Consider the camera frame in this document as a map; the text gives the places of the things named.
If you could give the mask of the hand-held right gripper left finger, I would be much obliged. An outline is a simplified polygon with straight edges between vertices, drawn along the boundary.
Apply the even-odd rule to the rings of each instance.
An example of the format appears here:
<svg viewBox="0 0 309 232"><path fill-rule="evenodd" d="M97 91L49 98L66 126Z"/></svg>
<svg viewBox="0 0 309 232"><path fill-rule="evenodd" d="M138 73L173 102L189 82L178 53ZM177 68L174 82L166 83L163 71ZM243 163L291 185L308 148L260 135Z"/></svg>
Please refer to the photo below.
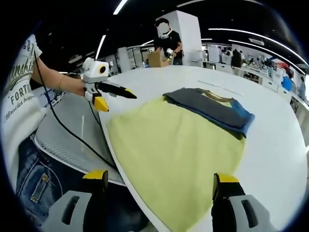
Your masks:
<svg viewBox="0 0 309 232"><path fill-rule="evenodd" d="M40 226L42 232L103 232L106 228L108 171L85 174L59 198Z"/></svg>

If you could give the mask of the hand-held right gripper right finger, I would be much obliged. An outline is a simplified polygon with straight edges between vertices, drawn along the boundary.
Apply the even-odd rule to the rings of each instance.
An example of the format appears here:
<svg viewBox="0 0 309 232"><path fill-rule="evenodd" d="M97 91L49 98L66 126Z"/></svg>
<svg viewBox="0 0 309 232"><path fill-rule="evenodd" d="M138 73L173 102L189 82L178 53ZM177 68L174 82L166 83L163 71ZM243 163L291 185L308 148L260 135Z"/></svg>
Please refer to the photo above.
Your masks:
<svg viewBox="0 0 309 232"><path fill-rule="evenodd" d="M247 195L232 175L214 174L212 192L214 232L275 232L269 211L252 195Z"/></svg>

